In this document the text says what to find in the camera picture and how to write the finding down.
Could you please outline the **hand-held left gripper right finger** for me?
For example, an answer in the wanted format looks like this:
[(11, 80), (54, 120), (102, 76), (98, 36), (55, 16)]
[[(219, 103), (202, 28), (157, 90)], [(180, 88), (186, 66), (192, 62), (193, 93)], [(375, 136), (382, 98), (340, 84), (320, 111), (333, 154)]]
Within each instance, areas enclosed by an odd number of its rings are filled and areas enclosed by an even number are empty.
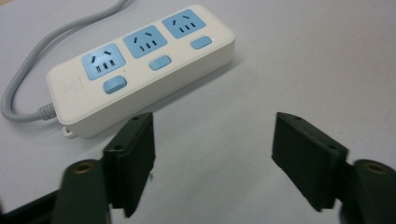
[(305, 119), (276, 113), (272, 159), (315, 210), (333, 208), (347, 153)]

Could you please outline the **white power strip blue sockets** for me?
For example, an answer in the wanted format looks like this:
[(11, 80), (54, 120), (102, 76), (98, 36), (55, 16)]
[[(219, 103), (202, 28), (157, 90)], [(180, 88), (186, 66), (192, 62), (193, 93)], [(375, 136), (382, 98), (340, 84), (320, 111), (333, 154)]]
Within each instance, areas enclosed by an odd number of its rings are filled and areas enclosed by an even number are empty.
[(228, 64), (234, 33), (186, 7), (53, 67), (47, 75), (66, 136), (91, 137)]

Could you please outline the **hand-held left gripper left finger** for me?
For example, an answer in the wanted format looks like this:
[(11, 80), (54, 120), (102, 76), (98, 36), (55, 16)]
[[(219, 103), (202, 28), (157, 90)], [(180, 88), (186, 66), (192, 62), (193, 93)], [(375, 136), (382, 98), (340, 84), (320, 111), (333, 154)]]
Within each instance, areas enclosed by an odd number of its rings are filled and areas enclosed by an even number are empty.
[(108, 201), (130, 217), (140, 202), (156, 158), (153, 115), (144, 113), (129, 119), (103, 153)]

